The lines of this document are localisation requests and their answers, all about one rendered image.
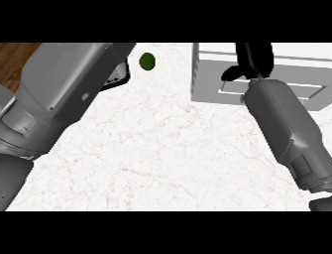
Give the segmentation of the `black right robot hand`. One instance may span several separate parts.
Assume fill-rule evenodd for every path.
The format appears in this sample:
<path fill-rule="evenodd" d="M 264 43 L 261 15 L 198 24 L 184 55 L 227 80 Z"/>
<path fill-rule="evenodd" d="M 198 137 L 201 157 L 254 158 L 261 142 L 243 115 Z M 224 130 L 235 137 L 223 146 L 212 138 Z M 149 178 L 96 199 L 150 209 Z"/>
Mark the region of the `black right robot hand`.
<path fill-rule="evenodd" d="M 273 70 L 273 51 L 270 43 L 236 43 L 238 64 L 221 74 L 221 81 L 267 78 Z"/>

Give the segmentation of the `grey panelled drawer front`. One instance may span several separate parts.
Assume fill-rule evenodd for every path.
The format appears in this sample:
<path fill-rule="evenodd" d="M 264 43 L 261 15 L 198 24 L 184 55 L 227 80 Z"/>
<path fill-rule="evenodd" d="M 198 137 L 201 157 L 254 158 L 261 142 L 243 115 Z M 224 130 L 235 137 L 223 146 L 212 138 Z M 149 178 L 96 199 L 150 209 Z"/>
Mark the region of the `grey panelled drawer front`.
<path fill-rule="evenodd" d="M 223 82 L 227 68 L 238 64 L 233 53 L 201 51 L 192 59 L 192 100 L 242 105 L 249 81 L 239 77 Z M 273 59 L 270 79 L 283 81 L 308 111 L 332 104 L 332 60 L 277 56 Z"/>

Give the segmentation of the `white drawer cabinet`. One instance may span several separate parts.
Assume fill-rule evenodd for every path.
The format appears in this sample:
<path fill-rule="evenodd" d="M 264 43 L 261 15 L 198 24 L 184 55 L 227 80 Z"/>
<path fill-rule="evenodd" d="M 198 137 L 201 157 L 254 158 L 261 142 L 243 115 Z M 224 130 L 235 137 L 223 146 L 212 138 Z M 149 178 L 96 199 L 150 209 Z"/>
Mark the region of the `white drawer cabinet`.
<path fill-rule="evenodd" d="M 332 43 L 273 43 L 272 50 L 273 58 L 283 56 L 332 60 Z M 201 51 L 236 54 L 236 47 L 233 43 L 195 43 L 192 59 L 193 54 Z"/>

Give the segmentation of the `dark green can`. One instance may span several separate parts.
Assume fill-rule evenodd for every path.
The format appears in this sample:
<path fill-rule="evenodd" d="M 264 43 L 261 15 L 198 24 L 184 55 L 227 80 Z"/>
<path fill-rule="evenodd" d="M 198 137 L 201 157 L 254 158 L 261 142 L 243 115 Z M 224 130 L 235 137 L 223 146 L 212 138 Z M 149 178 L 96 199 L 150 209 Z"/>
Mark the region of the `dark green can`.
<path fill-rule="evenodd" d="M 150 53 L 145 53 L 140 56 L 139 65 L 145 70 L 152 70 L 155 68 L 155 57 Z"/>

